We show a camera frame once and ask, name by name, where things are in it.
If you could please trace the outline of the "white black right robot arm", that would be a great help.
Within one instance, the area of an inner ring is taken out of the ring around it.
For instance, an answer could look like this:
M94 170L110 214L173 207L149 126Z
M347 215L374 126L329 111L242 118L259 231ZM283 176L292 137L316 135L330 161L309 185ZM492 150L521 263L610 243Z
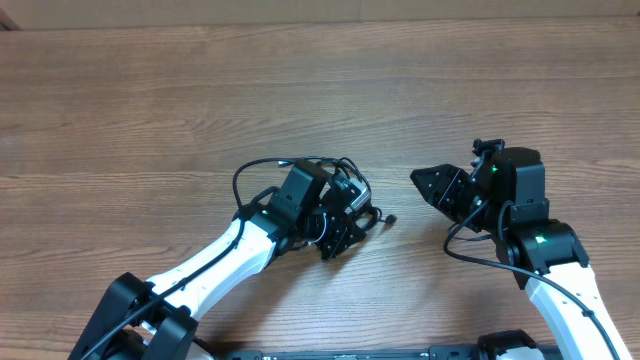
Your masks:
M504 269L543 317L556 341L543 349L522 331L480 338L480 359L628 359L631 354L600 296L590 258L573 228L550 216L545 167L538 151L476 140L472 172L451 164L416 169L410 179L423 199L452 221L446 241L468 228L485 231L493 261L452 258Z

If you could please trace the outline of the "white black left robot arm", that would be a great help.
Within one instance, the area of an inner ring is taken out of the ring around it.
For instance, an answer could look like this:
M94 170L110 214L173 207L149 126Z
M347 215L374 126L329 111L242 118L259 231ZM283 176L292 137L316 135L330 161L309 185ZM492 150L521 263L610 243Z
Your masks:
M347 158L280 158L290 171L238 210L221 237L184 263L142 280L130 272L106 289L73 359L208 359L195 334L231 289L275 259L316 245L334 257L366 232L357 218L371 187Z

